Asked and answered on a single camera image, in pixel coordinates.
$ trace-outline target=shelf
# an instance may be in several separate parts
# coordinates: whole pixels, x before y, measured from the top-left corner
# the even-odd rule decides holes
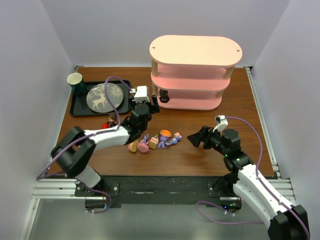
[[[230,68],[242,58],[242,49],[223,36],[164,35],[149,47],[154,61],[163,65]]]
[[[188,110],[213,110],[216,109],[222,97],[216,98],[214,92],[185,92],[169,91],[170,101],[160,102],[160,96],[157,96],[158,104],[164,109],[188,109]]]
[[[151,79],[154,85],[163,90],[208,91],[225,90],[229,79],[224,79],[226,69],[208,66],[165,66],[158,64],[158,75]]]

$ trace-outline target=brown tabletop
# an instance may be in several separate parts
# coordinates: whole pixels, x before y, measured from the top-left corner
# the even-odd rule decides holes
[[[80,67],[78,72],[85,81],[104,81],[109,76],[118,76],[129,80],[133,87],[147,85],[152,92],[150,67]],[[58,141],[74,126],[83,130],[98,130],[107,121],[107,115],[78,116],[70,115],[71,98],[64,115]],[[228,173],[223,156],[213,149],[204,150],[193,147],[187,136],[198,132],[203,125],[214,127],[215,116],[226,115],[243,118],[250,122],[263,141],[263,157],[260,171],[265,176],[273,176],[271,161],[263,137],[263,131],[257,113],[254,97],[246,70],[236,68],[231,76],[229,87],[224,91],[221,105],[211,111],[160,109],[148,123],[143,133],[154,136],[166,129],[172,134],[179,132],[182,140],[177,145],[165,149],[150,149],[148,153],[131,153],[127,146],[113,146],[94,152],[89,165],[100,175],[144,175],[144,176],[223,176]],[[229,128],[239,132],[242,149],[255,161],[260,154],[259,142],[254,132],[241,121],[230,119]],[[60,171],[53,164],[50,173]]]

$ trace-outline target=white deer design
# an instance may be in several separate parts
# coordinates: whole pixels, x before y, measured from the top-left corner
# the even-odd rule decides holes
[[[97,87],[94,91],[92,91],[94,95],[96,96],[100,96],[99,99],[96,99],[96,100],[93,100],[93,106],[92,108],[94,109],[95,107],[97,109],[100,109],[98,107],[99,104],[102,104],[103,107],[105,107],[105,105],[107,104],[107,101],[106,101],[106,96],[105,96],[105,92],[104,92],[104,86],[102,87]]]

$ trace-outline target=black tray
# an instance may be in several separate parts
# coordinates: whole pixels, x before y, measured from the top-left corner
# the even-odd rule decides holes
[[[131,84],[128,80],[123,80],[130,88]],[[105,81],[89,81],[85,82],[87,92],[81,95],[72,95],[70,114],[74,117],[79,116],[95,116],[95,115],[108,115],[111,112],[100,113],[92,111],[87,105],[87,94],[96,85],[102,84]],[[120,106],[117,108],[119,114],[125,114],[130,111],[129,104],[129,89],[121,83],[119,80],[110,81],[110,83],[117,84],[123,91],[123,100]]]

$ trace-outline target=decorative plate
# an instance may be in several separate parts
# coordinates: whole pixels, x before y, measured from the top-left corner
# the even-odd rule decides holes
[[[107,93],[110,101],[112,104],[117,108],[120,106],[124,99],[124,93],[122,92],[121,88],[111,82],[106,84],[107,86]],[[94,86],[86,96],[86,104],[88,107],[97,113],[108,113],[112,112],[113,108],[110,103],[107,101],[105,95],[105,84],[100,83]]]

